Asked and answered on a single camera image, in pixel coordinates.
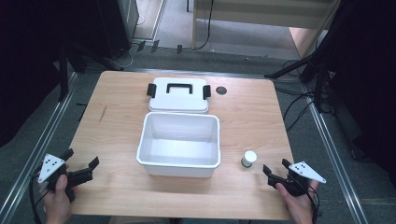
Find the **person's right hand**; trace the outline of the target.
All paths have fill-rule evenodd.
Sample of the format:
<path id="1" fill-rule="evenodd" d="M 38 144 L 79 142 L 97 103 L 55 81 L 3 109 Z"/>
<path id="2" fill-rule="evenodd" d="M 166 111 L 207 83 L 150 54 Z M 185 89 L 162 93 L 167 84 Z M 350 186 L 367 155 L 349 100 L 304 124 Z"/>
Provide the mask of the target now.
<path id="1" fill-rule="evenodd" d="M 313 224 L 312 202 L 318 185 L 318 181 L 312 180 L 307 195 L 293 197 L 282 184 L 276 184 L 276 190 L 281 195 L 293 224 Z"/>

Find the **aluminium floor rail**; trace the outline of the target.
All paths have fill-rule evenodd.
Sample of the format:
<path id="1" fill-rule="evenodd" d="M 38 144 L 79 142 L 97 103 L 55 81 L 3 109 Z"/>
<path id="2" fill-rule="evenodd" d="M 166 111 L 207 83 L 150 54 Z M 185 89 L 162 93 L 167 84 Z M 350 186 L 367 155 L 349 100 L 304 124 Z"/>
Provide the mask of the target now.
<path id="1" fill-rule="evenodd" d="M 41 162 L 62 119 L 78 82 L 78 74 L 67 76 L 69 92 L 61 102 L 55 89 L 22 125 L 17 136 L 0 148 L 0 224 L 12 219 L 30 182 L 30 174 Z"/>
<path id="2" fill-rule="evenodd" d="M 368 218 L 361 205 L 361 200 L 347 174 L 323 116 L 314 106 L 314 99 L 312 97 L 307 98 L 307 103 L 354 223 L 369 224 Z"/>

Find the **small jar white cap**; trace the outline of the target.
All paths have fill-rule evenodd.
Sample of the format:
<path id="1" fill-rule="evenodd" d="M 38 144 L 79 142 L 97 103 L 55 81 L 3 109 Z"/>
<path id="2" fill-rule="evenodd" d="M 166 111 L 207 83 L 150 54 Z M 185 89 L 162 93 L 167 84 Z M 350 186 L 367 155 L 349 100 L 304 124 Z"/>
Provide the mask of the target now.
<path id="1" fill-rule="evenodd" d="M 247 150 L 241 159 L 241 164 L 245 168 L 249 168 L 257 160 L 257 154 L 252 150 Z"/>

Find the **white plastic storage box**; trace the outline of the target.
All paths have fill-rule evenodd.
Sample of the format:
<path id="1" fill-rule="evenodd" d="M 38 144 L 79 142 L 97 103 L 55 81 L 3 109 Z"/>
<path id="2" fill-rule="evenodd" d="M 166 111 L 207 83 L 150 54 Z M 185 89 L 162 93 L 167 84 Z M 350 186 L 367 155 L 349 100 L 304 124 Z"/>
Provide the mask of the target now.
<path id="1" fill-rule="evenodd" d="M 136 160 L 149 175 L 210 177 L 221 162 L 219 143 L 216 116 L 149 112 Z"/>

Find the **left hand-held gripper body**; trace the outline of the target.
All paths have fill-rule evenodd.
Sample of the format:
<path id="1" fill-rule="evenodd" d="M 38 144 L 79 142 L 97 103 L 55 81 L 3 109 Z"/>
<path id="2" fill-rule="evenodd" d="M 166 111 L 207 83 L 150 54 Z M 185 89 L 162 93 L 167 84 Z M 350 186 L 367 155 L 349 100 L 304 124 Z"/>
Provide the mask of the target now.
<path id="1" fill-rule="evenodd" d="M 75 200 L 73 187 L 92 180 L 92 170 L 87 167 L 75 172 L 67 172 L 66 161 L 49 153 L 46 154 L 40 168 L 38 182 L 46 189 L 55 190 L 56 182 L 60 175 L 66 175 L 68 184 L 65 193 L 70 201 Z"/>

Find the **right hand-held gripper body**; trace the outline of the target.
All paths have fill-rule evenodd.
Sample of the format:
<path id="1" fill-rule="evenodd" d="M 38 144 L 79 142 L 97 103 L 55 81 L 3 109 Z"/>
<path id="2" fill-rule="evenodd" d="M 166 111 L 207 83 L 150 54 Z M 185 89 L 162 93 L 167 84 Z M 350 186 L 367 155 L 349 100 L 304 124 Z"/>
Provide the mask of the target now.
<path id="1" fill-rule="evenodd" d="M 307 193 L 311 180 L 325 184 L 327 180 L 310 167 L 305 161 L 291 163 L 286 178 L 274 175 L 268 178 L 268 185 L 276 188 L 276 184 L 282 184 L 291 196 L 298 197 Z"/>

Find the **person's left hand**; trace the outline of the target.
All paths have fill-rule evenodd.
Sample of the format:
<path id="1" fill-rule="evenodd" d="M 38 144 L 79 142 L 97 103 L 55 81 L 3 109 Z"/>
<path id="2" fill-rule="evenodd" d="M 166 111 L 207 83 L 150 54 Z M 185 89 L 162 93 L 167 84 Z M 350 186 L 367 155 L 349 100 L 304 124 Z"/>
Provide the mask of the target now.
<path id="1" fill-rule="evenodd" d="M 72 204 L 65 190 L 68 184 L 66 175 L 60 175 L 55 190 L 49 190 L 43 197 L 46 211 L 45 224 L 67 224 L 72 216 Z"/>

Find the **dark cabinet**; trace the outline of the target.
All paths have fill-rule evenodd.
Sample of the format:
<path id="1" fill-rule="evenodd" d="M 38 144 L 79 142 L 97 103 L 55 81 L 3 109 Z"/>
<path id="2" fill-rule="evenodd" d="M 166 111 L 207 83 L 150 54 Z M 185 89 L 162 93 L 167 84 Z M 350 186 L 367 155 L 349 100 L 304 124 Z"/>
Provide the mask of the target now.
<path id="1" fill-rule="evenodd" d="M 139 19 L 136 0 L 96 0 L 111 59 L 130 49 Z"/>

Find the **light wooden furniture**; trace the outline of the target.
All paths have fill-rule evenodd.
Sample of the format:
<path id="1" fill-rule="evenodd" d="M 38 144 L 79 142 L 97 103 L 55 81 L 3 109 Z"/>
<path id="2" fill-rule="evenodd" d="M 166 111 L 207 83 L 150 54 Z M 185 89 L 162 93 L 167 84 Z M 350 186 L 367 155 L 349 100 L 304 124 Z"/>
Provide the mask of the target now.
<path id="1" fill-rule="evenodd" d="M 301 57 L 328 29 L 341 0 L 193 0 L 191 44 L 196 46 L 197 21 L 234 21 L 288 27 Z"/>

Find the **black tripod stand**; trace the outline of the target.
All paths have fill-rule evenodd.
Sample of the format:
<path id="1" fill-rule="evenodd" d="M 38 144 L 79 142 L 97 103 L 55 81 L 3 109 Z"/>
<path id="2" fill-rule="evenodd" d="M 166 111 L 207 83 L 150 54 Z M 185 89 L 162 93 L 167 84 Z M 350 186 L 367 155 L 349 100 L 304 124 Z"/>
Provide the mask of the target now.
<path id="1" fill-rule="evenodd" d="M 325 48 L 319 47 L 313 53 L 293 63 L 286 68 L 283 68 L 270 75 L 265 75 L 266 78 L 277 79 L 286 75 L 287 73 L 297 70 L 304 65 L 304 71 L 300 75 L 300 81 L 303 84 L 309 84 L 313 79 L 316 80 L 314 90 L 314 106 L 319 113 L 324 112 L 322 107 L 322 96 L 325 76 L 328 72 L 328 51 Z"/>

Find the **black metal stand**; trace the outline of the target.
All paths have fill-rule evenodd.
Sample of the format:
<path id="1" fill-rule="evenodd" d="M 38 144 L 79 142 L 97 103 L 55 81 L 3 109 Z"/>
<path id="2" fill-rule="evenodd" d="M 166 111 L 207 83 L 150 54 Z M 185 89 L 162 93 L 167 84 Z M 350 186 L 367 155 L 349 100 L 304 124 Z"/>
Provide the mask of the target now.
<path id="1" fill-rule="evenodd" d="M 60 69 L 60 96 L 59 96 L 59 102 L 61 102 L 66 97 L 66 95 L 68 93 L 67 60 L 66 60 L 64 47 L 60 48 L 59 69 Z"/>

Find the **black curtain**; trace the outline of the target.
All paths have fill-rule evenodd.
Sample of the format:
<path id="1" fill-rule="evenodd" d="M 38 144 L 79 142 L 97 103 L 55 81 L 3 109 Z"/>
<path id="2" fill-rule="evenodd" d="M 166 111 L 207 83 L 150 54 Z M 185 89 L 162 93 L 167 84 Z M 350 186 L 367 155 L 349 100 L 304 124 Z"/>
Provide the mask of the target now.
<path id="1" fill-rule="evenodd" d="M 342 127 L 396 188 L 396 0 L 341 0 L 325 39 Z"/>
<path id="2" fill-rule="evenodd" d="M 60 85 L 54 63 L 83 66 L 76 25 L 89 0 L 0 0 L 0 147 Z"/>

